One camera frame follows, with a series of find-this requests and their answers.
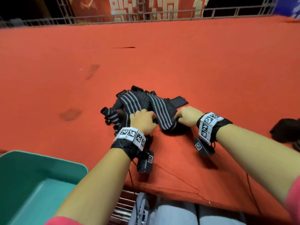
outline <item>red table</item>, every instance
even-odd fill
[[[24,150],[92,169],[114,138],[100,110],[132,85],[181,95],[203,112],[265,136],[281,118],[299,118],[299,24],[285,18],[56,26],[0,30],[0,148]],[[92,65],[99,65],[89,73]],[[77,113],[71,119],[64,114]],[[192,139],[158,128],[142,191],[258,215],[245,172],[217,144],[201,159]],[[250,179],[262,215],[287,212]]]

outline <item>person's left arm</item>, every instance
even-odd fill
[[[145,109],[130,115],[132,127],[149,135],[156,128],[155,114]],[[55,216],[63,216],[84,225],[107,224],[130,166],[130,158],[121,148],[112,148],[69,194]]]

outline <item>black cable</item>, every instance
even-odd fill
[[[251,196],[252,196],[252,198],[253,198],[253,200],[254,200],[255,207],[257,208],[258,213],[259,213],[260,215],[263,215],[262,212],[261,212],[261,210],[260,210],[260,208],[259,208],[259,206],[258,206],[258,203],[257,203],[257,201],[256,201],[256,199],[255,199],[255,197],[254,197],[254,194],[253,194],[253,192],[252,192],[251,185],[250,185],[250,180],[249,180],[249,174],[246,173],[246,175],[247,175],[248,186],[249,186],[249,189],[250,189]]]
[[[123,149],[123,151],[124,151],[124,148],[123,148],[122,144],[120,143],[120,139],[118,139],[118,141],[119,141],[119,144],[121,145],[121,147],[122,147],[122,149]],[[135,196],[135,190],[134,190],[134,186],[133,186],[133,181],[132,181],[130,169],[128,169],[128,171],[129,171],[130,181],[131,181],[132,188],[133,188],[133,195]],[[135,199],[135,208],[136,208],[136,210],[137,210],[137,200],[136,200],[136,199]]]

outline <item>teal plastic bin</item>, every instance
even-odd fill
[[[42,225],[88,173],[86,166],[10,151],[0,156],[0,225]]]

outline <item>pile of straps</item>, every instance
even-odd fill
[[[146,109],[156,114],[153,122],[159,124],[162,131],[175,132],[182,125],[174,118],[177,108],[188,102],[181,96],[174,99],[158,97],[155,91],[144,91],[140,87],[132,86],[131,90],[123,90],[117,95],[117,101],[112,108],[104,107],[101,113],[105,116],[107,125],[114,124],[115,135],[123,127],[130,127],[130,114]]]

